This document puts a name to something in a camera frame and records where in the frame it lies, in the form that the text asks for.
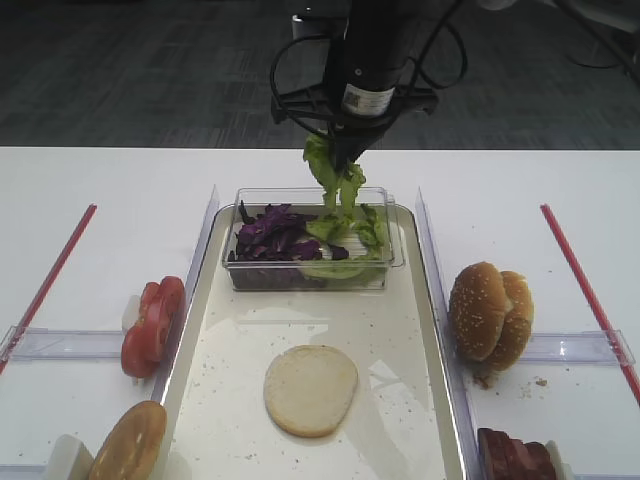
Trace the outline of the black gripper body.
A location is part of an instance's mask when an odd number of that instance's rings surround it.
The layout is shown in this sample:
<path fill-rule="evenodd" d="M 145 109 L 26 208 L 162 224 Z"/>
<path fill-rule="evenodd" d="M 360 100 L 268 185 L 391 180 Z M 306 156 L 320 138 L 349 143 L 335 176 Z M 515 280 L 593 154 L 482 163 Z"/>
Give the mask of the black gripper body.
<path fill-rule="evenodd" d="M 271 64 L 271 115 L 290 120 L 332 141 L 375 141 L 402 115 L 431 113 L 438 97 L 418 87 L 417 77 L 401 82 L 424 17 L 425 1 L 353 1 L 343 31 L 334 29 L 293 40 L 292 46 L 327 40 L 322 80 L 287 93 L 278 91 Z"/>

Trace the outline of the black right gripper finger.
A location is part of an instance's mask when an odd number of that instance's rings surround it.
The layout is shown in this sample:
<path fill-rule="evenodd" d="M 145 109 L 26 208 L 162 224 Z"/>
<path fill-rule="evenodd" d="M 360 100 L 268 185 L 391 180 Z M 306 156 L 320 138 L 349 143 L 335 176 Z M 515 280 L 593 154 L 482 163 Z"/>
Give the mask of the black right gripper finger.
<path fill-rule="evenodd" d="M 382 135 L 369 130 L 337 132 L 332 137 L 331 159 L 334 171 L 344 174 L 347 167 L 376 142 Z"/>

